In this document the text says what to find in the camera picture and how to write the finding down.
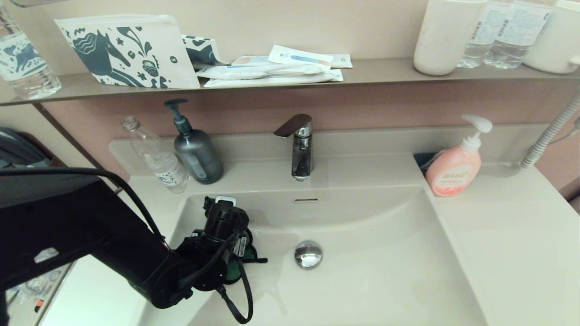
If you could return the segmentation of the dark grey green cloth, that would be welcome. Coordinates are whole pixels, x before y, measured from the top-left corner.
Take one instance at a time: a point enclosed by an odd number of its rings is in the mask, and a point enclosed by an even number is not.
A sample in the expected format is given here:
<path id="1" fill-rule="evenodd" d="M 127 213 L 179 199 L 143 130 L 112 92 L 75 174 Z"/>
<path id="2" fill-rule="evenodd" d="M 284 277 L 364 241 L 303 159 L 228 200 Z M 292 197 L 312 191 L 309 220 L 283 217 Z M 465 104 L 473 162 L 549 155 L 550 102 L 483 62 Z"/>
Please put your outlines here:
<path id="1" fill-rule="evenodd" d="M 236 246 L 234 246 L 233 256 L 230 258 L 224 281 L 226 285 L 231 285 L 241 279 L 241 268 L 235 259 L 236 257 L 240 258 L 242 264 L 266 264 L 269 261 L 267 258 L 259 258 L 257 250 L 253 246 L 253 234 L 250 229 L 247 229 L 241 233 Z"/>

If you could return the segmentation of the chrome sink faucet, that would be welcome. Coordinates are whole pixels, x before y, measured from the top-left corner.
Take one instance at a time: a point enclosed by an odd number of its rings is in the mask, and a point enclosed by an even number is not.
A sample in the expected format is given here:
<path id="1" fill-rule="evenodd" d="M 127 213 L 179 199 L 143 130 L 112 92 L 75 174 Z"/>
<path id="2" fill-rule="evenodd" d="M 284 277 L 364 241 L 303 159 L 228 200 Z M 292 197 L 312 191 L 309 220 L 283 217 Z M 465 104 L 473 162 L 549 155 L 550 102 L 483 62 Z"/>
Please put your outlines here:
<path id="1" fill-rule="evenodd" d="M 308 114 L 296 114 L 274 131 L 274 135 L 280 138 L 292 136 L 291 175 L 304 182 L 314 169 L 312 118 Z"/>

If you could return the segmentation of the white ceramic sink basin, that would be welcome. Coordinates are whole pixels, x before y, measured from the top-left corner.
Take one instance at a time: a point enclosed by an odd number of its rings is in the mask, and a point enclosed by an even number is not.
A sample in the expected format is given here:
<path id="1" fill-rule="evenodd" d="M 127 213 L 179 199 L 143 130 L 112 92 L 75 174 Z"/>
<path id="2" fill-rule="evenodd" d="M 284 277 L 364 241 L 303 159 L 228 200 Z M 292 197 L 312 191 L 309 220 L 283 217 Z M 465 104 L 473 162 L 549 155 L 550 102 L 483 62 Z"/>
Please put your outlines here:
<path id="1" fill-rule="evenodd" d="M 258 256 L 246 264 L 253 318 L 240 325 L 215 291 L 139 326 L 487 326 L 426 192 L 419 187 L 230 192 L 249 216 Z M 298 243 L 322 247 L 317 268 Z"/>

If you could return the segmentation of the chrome drain stopper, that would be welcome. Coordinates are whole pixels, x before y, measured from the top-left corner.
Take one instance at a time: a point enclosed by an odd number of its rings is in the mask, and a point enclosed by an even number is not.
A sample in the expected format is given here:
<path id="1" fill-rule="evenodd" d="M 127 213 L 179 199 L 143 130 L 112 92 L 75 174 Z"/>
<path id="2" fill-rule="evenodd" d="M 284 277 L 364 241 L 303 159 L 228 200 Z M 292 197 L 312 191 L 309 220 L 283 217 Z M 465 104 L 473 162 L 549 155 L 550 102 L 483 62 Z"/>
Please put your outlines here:
<path id="1" fill-rule="evenodd" d="M 323 260 L 323 250 L 319 243 L 312 240 L 304 240 L 296 246 L 294 258 L 299 268 L 314 269 Z"/>

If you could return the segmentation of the dark grey pump bottle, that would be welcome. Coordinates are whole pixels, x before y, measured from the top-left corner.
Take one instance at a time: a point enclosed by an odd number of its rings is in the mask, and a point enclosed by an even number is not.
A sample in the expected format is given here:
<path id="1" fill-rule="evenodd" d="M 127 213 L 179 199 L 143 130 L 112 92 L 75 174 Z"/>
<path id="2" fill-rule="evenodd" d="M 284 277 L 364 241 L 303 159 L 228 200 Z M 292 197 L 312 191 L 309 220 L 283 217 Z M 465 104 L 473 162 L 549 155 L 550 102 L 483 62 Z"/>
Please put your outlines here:
<path id="1" fill-rule="evenodd" d="M 223 164 L 209 135 L 194 129 L 180 113 L 179 105 L 187 101 L 178 98 L 164 102 L 164 106 L 174 114 L 174 125 L 179 133 L 174 139 L 174 150 L 194 180 L 200 184 L 212 184 L 222 178 Z"/>

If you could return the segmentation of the long white packet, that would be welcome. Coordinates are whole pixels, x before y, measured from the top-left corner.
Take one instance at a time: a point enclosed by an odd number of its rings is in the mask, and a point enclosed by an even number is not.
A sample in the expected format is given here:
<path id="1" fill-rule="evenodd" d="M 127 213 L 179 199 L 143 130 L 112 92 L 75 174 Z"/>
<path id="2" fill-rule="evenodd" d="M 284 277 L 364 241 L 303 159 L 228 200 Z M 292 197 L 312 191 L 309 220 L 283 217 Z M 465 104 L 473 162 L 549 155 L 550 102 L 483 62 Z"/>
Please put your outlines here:
<path id="1" fill-rule="evenodd" d="M 254 80 L 210 79 L 203 85 L 203 87 L 265 87 L 342 81 L 344 81 L 342 71 L 340 69 L 332 69 L 329 72 L 323 72 L 319 74 L 288 77 L 265 77 Z"/>
<path id="2" fill-rule="evenodd" d="M 207 66 L 196 74 L 215 80 L 255 80 L 265 77 L 308 76 L 327 70 L 309 64 L 274 64 L 263 66 Z"/>

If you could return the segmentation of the peach white packet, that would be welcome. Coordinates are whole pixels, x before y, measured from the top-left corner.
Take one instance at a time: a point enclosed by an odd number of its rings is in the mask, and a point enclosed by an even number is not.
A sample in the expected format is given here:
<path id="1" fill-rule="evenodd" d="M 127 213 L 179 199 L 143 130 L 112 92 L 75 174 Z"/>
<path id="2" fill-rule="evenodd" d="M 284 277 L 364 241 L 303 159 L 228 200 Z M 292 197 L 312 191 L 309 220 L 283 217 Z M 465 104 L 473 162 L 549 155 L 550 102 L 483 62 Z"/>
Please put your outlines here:
<path id="1" fill-rule="evenodd" d="M 275 65 L 269 56 L 241 56 L 232 62 L 231 66 L 269 66 Z"/>

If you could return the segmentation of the plastic wrapped bottle pack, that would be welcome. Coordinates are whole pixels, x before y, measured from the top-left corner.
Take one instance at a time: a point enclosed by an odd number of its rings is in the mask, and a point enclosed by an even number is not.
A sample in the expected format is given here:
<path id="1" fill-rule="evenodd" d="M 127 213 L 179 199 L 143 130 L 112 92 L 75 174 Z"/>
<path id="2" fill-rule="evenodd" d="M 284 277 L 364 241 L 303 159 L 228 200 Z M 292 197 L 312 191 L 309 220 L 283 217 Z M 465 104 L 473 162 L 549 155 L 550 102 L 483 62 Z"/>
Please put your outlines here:
<path id="1" fill-rule="evenodd" d="M 9 305 L 14 302 L 25 305 L 35 303 L 38 300 L 45 301 L 59 287 L 70 267 L 71 264 L 64 265 L 8 289 L 6 291 L 7 302 Z"/>

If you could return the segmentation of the white horse print pouch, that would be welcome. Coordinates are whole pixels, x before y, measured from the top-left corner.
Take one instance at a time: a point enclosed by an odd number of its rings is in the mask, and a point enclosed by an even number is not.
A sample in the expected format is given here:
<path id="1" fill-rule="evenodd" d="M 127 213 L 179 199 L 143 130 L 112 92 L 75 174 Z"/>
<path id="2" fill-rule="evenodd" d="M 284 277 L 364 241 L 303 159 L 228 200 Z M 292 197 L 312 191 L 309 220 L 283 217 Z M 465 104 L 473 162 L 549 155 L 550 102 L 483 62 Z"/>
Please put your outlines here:
<path id="1" fill-rule="evenodd" d="M 200 88 L 173 16 L 114 14 L 55 23 L 87 70 L 104 85 Z"/>

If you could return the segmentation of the dark grey hair dryer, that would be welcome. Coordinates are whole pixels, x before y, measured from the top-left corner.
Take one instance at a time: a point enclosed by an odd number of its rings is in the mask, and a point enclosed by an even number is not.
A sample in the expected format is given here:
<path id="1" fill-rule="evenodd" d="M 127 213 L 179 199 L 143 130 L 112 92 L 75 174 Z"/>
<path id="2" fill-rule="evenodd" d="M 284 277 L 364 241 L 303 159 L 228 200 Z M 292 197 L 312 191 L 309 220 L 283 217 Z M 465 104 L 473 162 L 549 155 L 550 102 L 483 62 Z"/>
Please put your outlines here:
<path id="1" fill-rule="evenodd" d="M 15 167 L 49 167 L 51 159 L 14 130 L 0 127 L 0 160 Z"/>

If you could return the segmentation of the tall white tumbler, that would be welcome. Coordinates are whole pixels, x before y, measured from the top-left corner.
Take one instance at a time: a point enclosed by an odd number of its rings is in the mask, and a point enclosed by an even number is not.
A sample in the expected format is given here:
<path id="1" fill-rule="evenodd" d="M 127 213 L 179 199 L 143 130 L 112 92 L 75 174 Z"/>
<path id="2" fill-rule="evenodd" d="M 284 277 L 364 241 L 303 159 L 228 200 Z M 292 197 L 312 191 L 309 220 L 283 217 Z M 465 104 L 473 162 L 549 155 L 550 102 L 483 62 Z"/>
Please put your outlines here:
<path id="1" fill-rule="evenodd" d="M 428 0 L 413 56 L 427 76 L 447 76 L 464 55 L 488 0 Z"/>

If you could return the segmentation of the clear water bottle white label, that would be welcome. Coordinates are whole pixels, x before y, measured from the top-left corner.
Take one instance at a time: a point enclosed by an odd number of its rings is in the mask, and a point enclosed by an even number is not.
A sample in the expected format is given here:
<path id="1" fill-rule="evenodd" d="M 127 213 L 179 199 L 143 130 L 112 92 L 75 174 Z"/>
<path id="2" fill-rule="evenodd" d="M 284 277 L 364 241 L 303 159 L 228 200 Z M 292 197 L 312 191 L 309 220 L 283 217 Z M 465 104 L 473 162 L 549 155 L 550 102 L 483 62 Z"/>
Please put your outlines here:
<path id="1" fill-rule="evenodd" d="M 518 68 L 548 22 L 557 0 L 513 0 L 484 63 L 497 69 Z"/>
<path id="2" fill-rule="evenodd" d="M 489 0 L 478 19 L 470 42 L 457 67 L 479 67 L 484 57 L 489 53 L 502 24 L 509 6 L 497 0 Z"/>

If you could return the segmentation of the white ribbed mug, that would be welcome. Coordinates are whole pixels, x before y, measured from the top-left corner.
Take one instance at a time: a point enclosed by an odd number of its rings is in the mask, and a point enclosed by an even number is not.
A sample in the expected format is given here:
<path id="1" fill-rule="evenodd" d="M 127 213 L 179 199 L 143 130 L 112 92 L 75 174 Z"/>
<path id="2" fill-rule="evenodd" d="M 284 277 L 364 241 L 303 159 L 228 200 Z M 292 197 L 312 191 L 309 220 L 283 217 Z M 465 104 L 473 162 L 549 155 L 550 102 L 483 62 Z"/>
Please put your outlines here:
<path id="1" fill-rule="evenodd" d="M 556 2 L 523 64 L 554 74 L 570 74 L 580 68 L 580 0 Z"/>

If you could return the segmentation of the brown wall holder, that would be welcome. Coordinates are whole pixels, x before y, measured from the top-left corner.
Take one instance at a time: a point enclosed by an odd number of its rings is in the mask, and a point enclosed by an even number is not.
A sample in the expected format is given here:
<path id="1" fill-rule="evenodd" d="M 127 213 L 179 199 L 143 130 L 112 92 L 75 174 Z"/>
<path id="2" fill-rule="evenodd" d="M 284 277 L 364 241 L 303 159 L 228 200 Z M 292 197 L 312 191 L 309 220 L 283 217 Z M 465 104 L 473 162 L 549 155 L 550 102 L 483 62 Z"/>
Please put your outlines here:
<path id="1" fill-rule="evenodd" d="M 32 143 L 42 154 L 49 159 L 50 167 L 77 167 L 77 168 L 99 168 L 99 164 L 89 159 L 72 143 L 60 134 L 54 138 L 36 138 L 34 134 L 27 132 L 17 132 L 19 136 Z"/>

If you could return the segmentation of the brown wall shelf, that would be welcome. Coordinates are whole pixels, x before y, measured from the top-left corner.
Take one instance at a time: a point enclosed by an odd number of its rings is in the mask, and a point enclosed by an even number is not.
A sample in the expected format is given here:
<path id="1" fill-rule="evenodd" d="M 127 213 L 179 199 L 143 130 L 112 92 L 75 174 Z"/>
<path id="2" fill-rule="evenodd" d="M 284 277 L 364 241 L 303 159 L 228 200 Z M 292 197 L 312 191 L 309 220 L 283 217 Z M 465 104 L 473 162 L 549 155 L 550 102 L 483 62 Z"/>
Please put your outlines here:
<path id="1" fill-rule="evenodd" d="M 460 68 L 447 76 L 427 76 L 418 72 L 412 58 L 369 58 L 354 60 L 353 68 L 342 69 L 341 82 L 306 83 L 288 85 L 290 89 L 342 87 L 342 86 L 375 86 L 404 85 L 414 83 L 455 83 L 455 82 L 503 82 L 503 81 L 536 81 L 536 80 L 574 80 L 580 82 L 580 68 L 570 74 L 553 74 L 541 72 L 522 65 L 516 69 L 502 70 L 482 65 L 478 68 Z M 0 107 L 14 105 L 33 105 L 37 103 L 72 101 L 78 99 L 104 98 L 140 94 L 189 94 L 214 91 L 205 87 L 207 80 L 200 79 L 197 89 L 170 89 L 155 87 L 131 87 L 104 85 L 89 73 L 69 74 L 59 77 L 61 89 L 48 97 L 26 100 L 13 95 L 11 90 L 0 91 Z"/>

